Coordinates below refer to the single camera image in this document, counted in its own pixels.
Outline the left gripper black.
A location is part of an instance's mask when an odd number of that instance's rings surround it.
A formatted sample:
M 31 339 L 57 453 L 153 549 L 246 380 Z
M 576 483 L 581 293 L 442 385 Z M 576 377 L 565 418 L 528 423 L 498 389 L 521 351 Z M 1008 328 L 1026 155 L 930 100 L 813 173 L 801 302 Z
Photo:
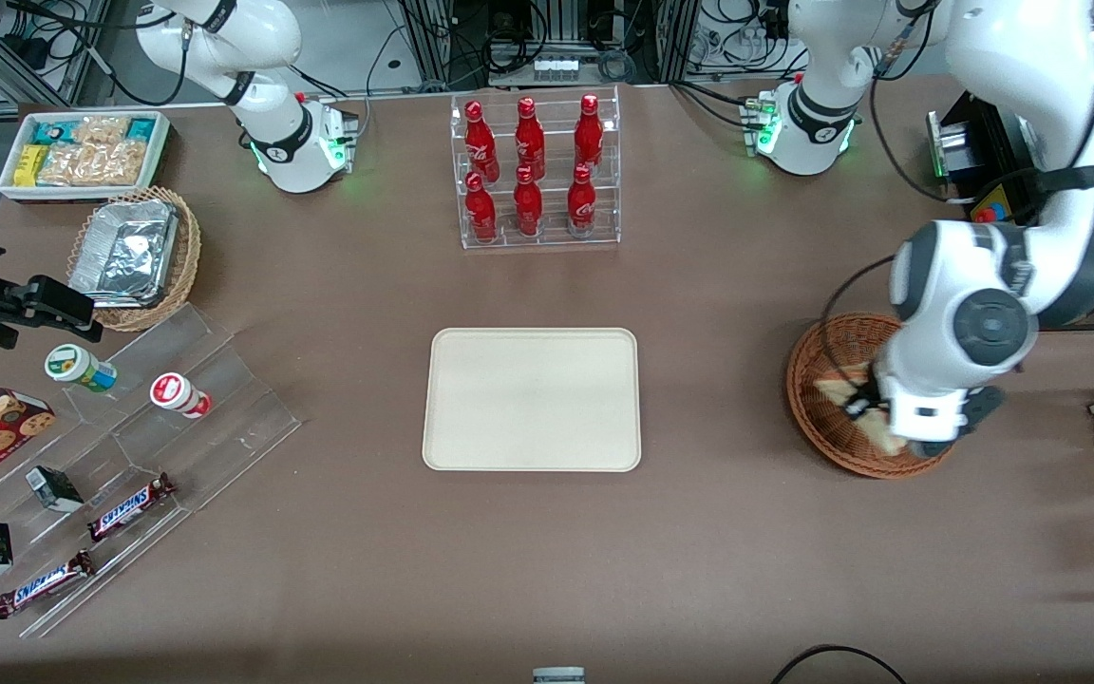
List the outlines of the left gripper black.
M 970 428 L 976 431 L 986 417 L 1002 406 L 1006 394 L 998 387 L 985 386 L 970 390 Z M 864 416 L 875 414 L 887 424 L 889 402 L 884 399 L 878 385 L 856 385 L 848 397 L 848 419 L 856 424 Z

